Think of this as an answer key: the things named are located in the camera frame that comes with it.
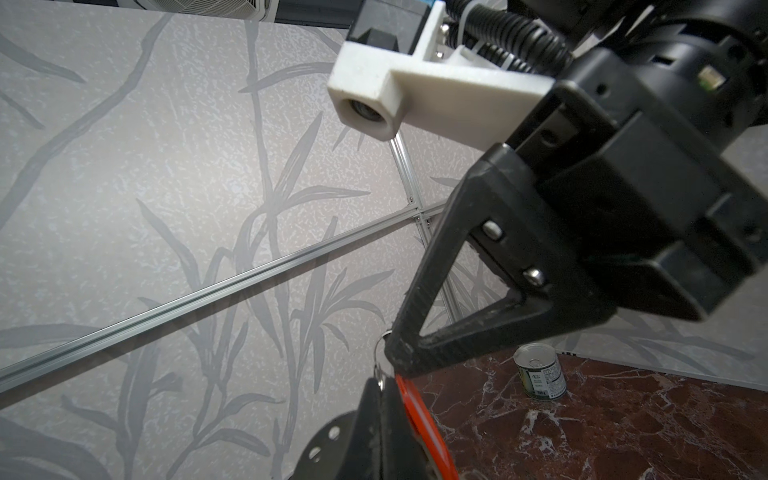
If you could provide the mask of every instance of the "wallpaper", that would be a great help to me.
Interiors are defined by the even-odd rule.
[[[356,408],[415,234],[393,228],[0,396],[0,477],[286,478]]]
[[[482,153],[440,138],[414,127],[404,126],[403,137],[419,174],[426,203],[444,200],[458,180]],[[754,127],[746,131],[723,154],[742,175],[763,194],[768,195],[768,127]],[[461,279],[457,300],[462,311],[478,301],[490,301],[491,292],[503,296],[505,286],[495,278],[493,283],[483,280],[488,295],[472,297],[462,295],[479,293],[485,288],[472,290],[467,272],[482,269],[479,258],[465,249],[454,265],[452,275]],[[485,268],[486,277],[490,273]],[[768,271],[746,281],[720,308],[703,323],[647,315],[621,310],[603,326],[548,339],[561,351],[575,353],[608,362],[644,366],[668,372],[697,376],[715,381],[735,383],[758,389],[768,389]],[[440,299],[430,314],[428,329],[434,331],[442,320]]]
[[[326,93],[342,41],[1,0],[0,367],[403,208]]]

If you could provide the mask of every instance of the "black cable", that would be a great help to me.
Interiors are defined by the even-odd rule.
[[[448,0],[445,8],[458,22],[470,1]],[[573,61],[559,38],[522,15],[476,5],[467,16],[464,32],[512,53],[530,65],[533,73],[556,77]]]
[[[458,23],[449,23],[450,29],[448,35],[445,37],[445,45],[450,48],[456,48],[458,41]],[[464,46],[466,48],[474,48],[477,45],[478,39],[468,35],[464,32]],[[492,64],[501,67],[507,61],[507,58],[512,57],[512,61],[506,68],[508,71],[521,71],[523,73],[531,73],[531,66],[522,61],[520,58],[515,57],[503,48],[497,47],[489,43],[484,43],[477,50],[477,55],[480,55],[485,60],[490,61]]]

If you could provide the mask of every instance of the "marble surface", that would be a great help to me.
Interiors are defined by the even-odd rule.
[[[560,356],[529,399],[512,351],[416,380],[464,480],[768,478],[768,393]]]

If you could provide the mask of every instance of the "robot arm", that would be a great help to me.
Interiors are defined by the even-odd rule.
[[[396,381],[369,380],[293,480],[458,478],[407,377],[602,323],[618,306],[700,321],[768,261],[768,202],[720,158],[768,117],[768,3],[663,0],[648,14],[650,0],[521,1],[508,9],[558,36],[468,12],[468,0],[364,0],[339,52],[328,89],[342,122],[386,141],[404,121],[485,153],[386,340]],[[571,57],[618,22],[608,48]],[[510,293],[421,336],[465,241]],[[336,424],[345,436],[328,443]],[[325,459],[311,455],[321,444]]]

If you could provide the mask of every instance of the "bolt head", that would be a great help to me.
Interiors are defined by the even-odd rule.
[[[493,220],[488,220],[482,224],[482,231],[488,235],[488,238],[494,241],[497,241],[504,236],[502,228]]]
[[[539,270],[534,266],[532,266],[531,268],[523,272],[523,276],[528,281],[528,283],[535,286],[536,288],[539,288],[540,286],[544,286],[547,283],[547,279],[544,276],[544,272],[542,272],[541,270]]]

